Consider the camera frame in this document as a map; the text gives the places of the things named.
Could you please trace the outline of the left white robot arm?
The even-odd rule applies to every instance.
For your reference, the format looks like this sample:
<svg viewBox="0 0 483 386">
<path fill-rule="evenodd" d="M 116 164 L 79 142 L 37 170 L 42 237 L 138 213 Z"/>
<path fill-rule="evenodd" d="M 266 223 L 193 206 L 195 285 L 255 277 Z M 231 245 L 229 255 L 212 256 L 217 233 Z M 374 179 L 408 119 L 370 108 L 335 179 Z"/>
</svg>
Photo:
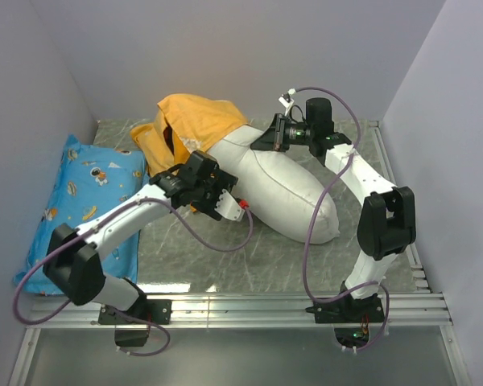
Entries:
<svg viewBox="0 0 483 386">
<path fill-rule="evenodd" d="M 74 305 L 101 303 L 117 309 L 126 322 L 139 322 L 148 313 L 147 296 L 129 279 L 105 273 L 102 260 L 146 225 L 180 207 L 190 205 L 214 220 L 239 220 L 242 209 L 231 194 L 237 181 L 215 158 L 197 150 L 103 216 L 76 228 L 57 227 L 43 273 Z"/>
</svg>

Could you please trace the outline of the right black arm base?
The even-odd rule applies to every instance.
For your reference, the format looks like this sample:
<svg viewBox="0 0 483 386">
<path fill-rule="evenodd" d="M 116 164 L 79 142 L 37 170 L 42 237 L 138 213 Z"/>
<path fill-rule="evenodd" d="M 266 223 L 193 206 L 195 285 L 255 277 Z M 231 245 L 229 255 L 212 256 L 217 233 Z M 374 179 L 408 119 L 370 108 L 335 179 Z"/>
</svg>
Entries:
<svg viewBox="0 0 483 386">
<path fill-rule="evenodd" d="M 348 295 L 330 303 L 313 302 L 305 311 L 313 315 L 315 324 L 341 325 L 334 329 L 336 341 L 343 349 L 358 352 L 372 343 L 371 323 L 381 324 L 375 338 L 384 333 L 389 317 L 389 302 L 383 305 L 376 294 L 365 299 L 353 299 Z"/>
</svg>

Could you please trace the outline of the white pillow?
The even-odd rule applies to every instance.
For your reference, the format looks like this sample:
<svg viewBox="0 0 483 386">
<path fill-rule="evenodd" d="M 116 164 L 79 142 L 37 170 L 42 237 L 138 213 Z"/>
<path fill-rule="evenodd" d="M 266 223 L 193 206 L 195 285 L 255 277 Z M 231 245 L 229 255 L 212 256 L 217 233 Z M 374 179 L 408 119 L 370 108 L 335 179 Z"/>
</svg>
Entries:
<svg viewBox="0 0 483 386">
<path fill-rule="evenodd" d="M 208 150 L 223 171 L 238 178 L 232 195 L 283 236 L 303 243 L 324 190 L 320 181 L 285 153 L 259 151 L 250 145 L 262 131 L 243 125 Z"/>
</svg>

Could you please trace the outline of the orange pillowcase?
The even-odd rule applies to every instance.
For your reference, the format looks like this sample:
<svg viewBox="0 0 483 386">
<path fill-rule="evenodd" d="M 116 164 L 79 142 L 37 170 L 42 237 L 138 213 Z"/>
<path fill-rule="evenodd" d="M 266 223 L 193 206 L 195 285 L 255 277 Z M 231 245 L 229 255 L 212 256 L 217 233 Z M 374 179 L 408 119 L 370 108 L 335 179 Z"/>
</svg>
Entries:
<svg viewBox="0 0 483 386">
<path fill-rule="evenodd" d="M 208 151 L 234 130 L 249 123 L 234 103 L 176 93 L 158 103 L 155 120 L 130 131 L 153 177 L 188 160 L 195 150 Z"/>
</svg>

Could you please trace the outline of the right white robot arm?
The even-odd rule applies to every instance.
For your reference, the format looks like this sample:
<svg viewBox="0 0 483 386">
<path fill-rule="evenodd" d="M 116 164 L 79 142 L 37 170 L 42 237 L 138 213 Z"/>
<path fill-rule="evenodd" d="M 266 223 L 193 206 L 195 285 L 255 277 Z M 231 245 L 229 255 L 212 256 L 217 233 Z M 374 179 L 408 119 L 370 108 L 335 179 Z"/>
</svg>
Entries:
<svg viewBox="0 0 483 386">
<path fill-rule="evenodd" d="M 286 93 L 279 98 L 284 113 L 275 114 L 264 134 L 251 149 L 286 152 L 306 146 L 321 165 L 346 185 L 361 205 L 357 226 L 360 253 L 344 281 L 338 310 L 347 321 L 357 321 L 398 255 L 415 242 L 415 196 L 409 187 L 397 187 L 382 177 L 357 151 L 357 143 L 337 132 L 329 99 L 307 100 L 304 117 L 297 121 L 291 111 L 295 102 Z"/>
</svg>

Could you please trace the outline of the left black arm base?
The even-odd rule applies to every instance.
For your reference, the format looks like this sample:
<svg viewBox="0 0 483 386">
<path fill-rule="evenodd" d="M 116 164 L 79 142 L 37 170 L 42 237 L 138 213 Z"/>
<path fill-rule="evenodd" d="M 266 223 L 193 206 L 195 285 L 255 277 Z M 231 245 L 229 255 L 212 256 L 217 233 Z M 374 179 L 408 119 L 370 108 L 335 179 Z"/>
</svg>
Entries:
<svg viewBox="0 0 483 386">
<path fill-rule="evenodd" d="M 98 315 L 99 326 L 114 328 L 116 346 L 127 352 L 131 348 L 142 348 L 148 343 L 151 332 L 162 332 L 170 343 L 170 334 L 165 326 L 170 324 L 172 300 L 147 299 L 129 310 L 120 311 L 112 306 L 102 306 Z"/>
</svg>

